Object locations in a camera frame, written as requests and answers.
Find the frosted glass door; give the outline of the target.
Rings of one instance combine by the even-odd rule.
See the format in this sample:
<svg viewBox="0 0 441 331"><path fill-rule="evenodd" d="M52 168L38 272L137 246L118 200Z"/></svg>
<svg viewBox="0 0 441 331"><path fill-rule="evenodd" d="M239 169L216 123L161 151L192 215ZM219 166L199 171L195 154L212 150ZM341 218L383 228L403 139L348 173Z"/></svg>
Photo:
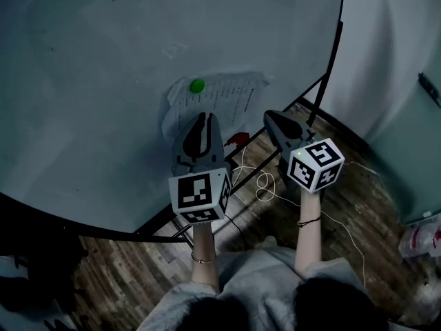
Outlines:
<svg viewBox="0 0 441 331"><path fill-rule="evenodd" d="M441 54L423 73L441 96ZM441 213L441 109L418 80L371 149L403 224Z"/></svg>

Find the white printed paper sheet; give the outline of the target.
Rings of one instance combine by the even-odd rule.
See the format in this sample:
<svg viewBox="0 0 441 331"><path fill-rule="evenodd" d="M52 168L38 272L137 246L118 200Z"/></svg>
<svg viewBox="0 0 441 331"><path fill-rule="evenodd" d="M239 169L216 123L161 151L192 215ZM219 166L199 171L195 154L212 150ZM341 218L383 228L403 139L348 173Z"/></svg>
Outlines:
<svg viewBox="0 0 441 331"><path fill-rule="evenodd" d="M245 123L258 109L268 82L260 72L218 73L200 77L205 89L200 94L189 91L193 79L177 81L167 95L169 103L161 130L167 143L172 143L183 127L196 115L214 114L223 140L245 129Z"/></svg>

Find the person's grey top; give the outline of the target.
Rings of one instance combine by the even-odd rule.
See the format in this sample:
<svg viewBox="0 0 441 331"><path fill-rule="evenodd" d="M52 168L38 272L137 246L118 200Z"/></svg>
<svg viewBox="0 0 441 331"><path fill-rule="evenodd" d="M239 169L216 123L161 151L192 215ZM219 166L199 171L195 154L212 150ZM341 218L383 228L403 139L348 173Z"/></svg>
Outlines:
<svg viewBox="0 0 441 331"><path fill-rule="evenodd" d="M295 257L282 247L222 254L218 289L178 284L137 331L390 331L346 259L299 275Z"/></svg>

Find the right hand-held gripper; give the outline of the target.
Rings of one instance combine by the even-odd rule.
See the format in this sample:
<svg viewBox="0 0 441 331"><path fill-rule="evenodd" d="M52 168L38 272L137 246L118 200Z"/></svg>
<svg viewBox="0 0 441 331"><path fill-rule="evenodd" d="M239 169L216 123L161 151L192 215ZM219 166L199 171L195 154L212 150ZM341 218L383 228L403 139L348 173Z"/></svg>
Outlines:
<svg viewBox="0 0 441 331"><path fill-rule="evenodd" d="M309 141L311 128L286 112L268 110L264 125L271 142L282 151L287 162L286 175L309 193L333 184L342 170L345 158L330 139L321 139L295 148L291 141Z"/></svg>

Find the person's right forearm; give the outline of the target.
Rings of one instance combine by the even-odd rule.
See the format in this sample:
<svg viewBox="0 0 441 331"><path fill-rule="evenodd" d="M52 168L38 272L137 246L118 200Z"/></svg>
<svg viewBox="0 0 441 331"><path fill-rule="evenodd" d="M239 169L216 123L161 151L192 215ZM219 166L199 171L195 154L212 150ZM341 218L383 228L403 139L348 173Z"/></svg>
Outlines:
<svg viewBox="0 0 441 331"><path fill-rule="evenodd" d="M311 266L322 260L320 195L304 189L300 196L300 221L294 270L307 277Z"/></svg>

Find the large clear water jug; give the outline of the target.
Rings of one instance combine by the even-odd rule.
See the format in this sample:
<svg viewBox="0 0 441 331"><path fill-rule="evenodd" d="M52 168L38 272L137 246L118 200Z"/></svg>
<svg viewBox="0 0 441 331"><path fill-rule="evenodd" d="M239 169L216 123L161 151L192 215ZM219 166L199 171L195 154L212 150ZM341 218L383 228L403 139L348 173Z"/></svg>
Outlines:
<svg viewBox="0 0 441 331"><path fill-rule="evenodd" d="M441 221L432 221L407 229L398 246L405 259L428 255L441 268Z"/></svg>

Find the black metal board stand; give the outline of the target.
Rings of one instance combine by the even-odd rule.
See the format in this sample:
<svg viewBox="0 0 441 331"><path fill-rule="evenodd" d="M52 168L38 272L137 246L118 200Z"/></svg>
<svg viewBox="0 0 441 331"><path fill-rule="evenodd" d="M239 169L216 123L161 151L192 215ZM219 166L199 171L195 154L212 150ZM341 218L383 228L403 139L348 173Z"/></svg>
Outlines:
<svg viewBox="0 0 441 331"><path fill-rule="evenodd" d="M343 29L343 22L339 21L337 25L336 30L336 36L334 39L333 48L331 51L330 61L329 65L327 67L326 73L310 88L308 88L304 93L302 93L297 99L295 99L291 104L289 104L283 112L286 113L288 110L290 110L294 105L297 105L298 103L303 104L305 101L305 95L312 90L317 83L320 83L319 91L316 97L315 103L312 105L310 118L309 120L310 124L312 124L316 118L317 112L319 110L322 98L324 96L325 89L327 87L327 83L329 81L329 77L332 71L332 68L334 66L334 61L336 58L336 54L338 51L338 46L340 43L340 38L342 34ZM252 177L256 176L267 164L269 164L278 154L280 153L280 150L275 150L269 157L267 157L256 169L252 170L242 181L237 183L233 189L232 194L234 194L236 191L238 191L240 188L242 188ZM174 220L170 220L171 223L175 226L177 229L177 232L172 235L171 237L167 237L166 243L186 243L190 248L193 248L193 244L190 242L190 240L185 236L185 233L190 229L190 226L187 225L184 228L180 227L180 225Z"/></svg>

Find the white whiteboard with black frame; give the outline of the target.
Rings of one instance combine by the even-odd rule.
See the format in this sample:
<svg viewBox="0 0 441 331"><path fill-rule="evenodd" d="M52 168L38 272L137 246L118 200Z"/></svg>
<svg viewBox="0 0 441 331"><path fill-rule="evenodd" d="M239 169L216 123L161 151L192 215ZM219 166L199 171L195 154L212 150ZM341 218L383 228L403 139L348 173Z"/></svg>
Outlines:
<svg viewBox="0 0 441 331"><path fill-rule="evenodd" d="M187 77L260 72L249 135L327 71L343 0L0 0L0 193L133 233L170 201Z"/></svg>

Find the person's left forearm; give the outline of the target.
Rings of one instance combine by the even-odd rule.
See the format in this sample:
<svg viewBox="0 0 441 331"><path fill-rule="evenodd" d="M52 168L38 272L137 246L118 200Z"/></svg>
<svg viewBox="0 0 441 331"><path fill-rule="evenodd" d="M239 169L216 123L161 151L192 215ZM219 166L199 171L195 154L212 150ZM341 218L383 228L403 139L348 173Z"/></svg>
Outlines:
<svg viewBox="0 0 441 331"><path fill-rule="evenodd" d="M193 226L192 281L219 291L214 235L210 223Z"/></svg>

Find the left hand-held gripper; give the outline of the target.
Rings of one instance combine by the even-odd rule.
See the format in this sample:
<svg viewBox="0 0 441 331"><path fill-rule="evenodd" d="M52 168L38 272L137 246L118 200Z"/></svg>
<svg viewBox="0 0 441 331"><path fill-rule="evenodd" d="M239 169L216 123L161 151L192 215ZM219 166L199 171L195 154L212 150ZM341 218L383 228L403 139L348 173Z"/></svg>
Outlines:
<svg viewBox="0 0 441 331"><path fill-rule="evenodd" d="M189 225L201 225L225 217L232 191L231 166L225 160L217 117L196 115L175 138L173 176L168 179L173 212ZM206 148L203 129L206 129Z"/></svg>

